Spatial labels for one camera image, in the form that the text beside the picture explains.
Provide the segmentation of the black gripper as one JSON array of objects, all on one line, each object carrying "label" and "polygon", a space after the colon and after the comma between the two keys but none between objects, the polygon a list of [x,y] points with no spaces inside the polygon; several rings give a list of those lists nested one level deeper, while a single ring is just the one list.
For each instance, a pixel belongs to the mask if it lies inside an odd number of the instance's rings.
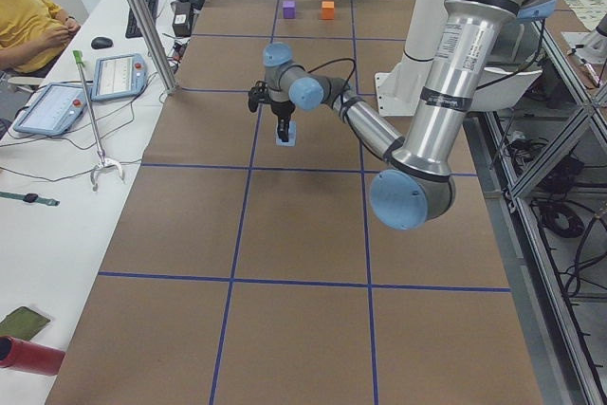
[{"label": "black gripper", "polygon": [[294,104],[291,101],[274,102],[271,111],[278,118],[277,138],[280,141],[289,141],[289,126],[291,115],[294,112]]}]

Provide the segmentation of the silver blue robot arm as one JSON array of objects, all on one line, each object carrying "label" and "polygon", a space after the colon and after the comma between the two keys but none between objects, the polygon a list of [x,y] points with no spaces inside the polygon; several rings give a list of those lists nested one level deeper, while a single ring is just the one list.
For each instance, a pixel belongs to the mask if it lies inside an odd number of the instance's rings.
[{"label": "silver blue robot arm", "polygon": [[388,164],[372,181],[370,201],[376,217],[395,230],[415,229],[451,207],[455,184],[448,158],[499,32],[513,21],[546,19],[556,0],[444,0],[444,6],[446,24],[406,135],[346,80],[307,72],[289,45],[269,44],[263,53],[264,102],[289,112],[324,104]]}]

